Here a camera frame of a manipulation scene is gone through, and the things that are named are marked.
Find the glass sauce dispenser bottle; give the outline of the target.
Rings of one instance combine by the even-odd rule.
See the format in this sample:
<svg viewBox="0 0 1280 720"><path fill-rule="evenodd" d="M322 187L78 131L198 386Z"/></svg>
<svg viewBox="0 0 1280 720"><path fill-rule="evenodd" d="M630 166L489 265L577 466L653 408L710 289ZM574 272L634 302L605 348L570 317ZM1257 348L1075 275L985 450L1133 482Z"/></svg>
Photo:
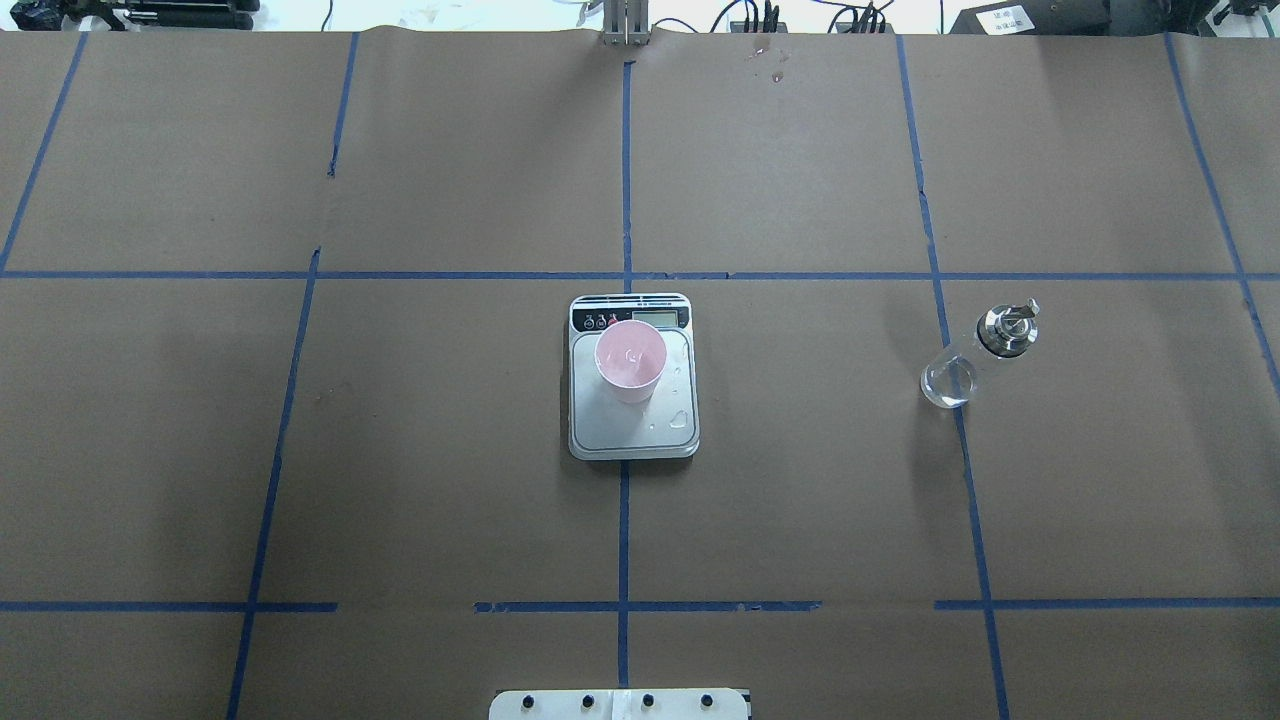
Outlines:
<svg viewBox="0 0 1280 720"><path fill-rule="evenodd" d="M970 402L1005 366L1038 340L1041 304L1000 304L979 315L970 331L946 345L919 375L922 395L937 407Z"/></svg>

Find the aluminium frame post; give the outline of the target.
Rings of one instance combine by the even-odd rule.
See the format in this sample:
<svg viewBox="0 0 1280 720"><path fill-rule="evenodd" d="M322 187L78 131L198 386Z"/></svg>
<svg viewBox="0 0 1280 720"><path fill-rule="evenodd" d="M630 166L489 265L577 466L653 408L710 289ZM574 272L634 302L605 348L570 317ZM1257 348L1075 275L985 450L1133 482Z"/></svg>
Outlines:
<svg viewBox="0 0 1280 720"><path fill-rule="evenodd" d="M602 42L605 46L645 46L652 41L650 3L648 0L605 0Z"/></svg>

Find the silver digital kitchen scale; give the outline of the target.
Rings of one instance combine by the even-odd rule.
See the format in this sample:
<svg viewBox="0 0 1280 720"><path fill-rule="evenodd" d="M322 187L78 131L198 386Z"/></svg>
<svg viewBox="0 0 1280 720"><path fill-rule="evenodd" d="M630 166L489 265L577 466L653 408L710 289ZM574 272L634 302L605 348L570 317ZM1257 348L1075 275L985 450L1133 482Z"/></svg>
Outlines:
<svg viewBox="0 0 1280 720"><path fill-rule="evenodd" d="M654 325L666 338L667 365L653 396L621 402L599 377L594 350L622 320ZM584 295L568 309L568 443L584 461L691 457L701 443L692 305L682 293Z"/></svg>

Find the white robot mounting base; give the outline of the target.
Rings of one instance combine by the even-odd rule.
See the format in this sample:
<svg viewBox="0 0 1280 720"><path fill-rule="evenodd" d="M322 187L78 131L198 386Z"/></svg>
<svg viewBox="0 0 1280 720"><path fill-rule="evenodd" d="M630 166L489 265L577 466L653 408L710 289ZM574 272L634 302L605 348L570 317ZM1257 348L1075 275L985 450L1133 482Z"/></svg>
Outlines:
<svg viewBox="0 0 1280 720"><path fill-rule="evenodd" d="M489 719L751 719L748 691L728 687L502 691Z"/></svg>

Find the pink paper cup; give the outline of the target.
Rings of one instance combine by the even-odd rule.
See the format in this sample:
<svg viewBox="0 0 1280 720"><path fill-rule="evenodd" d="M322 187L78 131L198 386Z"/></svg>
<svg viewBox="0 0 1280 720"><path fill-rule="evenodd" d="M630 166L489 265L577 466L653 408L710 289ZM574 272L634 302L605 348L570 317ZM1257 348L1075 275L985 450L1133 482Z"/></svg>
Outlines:
<svg viewBox="0 0 1280 720"><path fill-rule="evenodd" d="M666 338L654 325L622 320L600 334L594 363L607 388L625 404L648 401L666 372Z"/></svg>

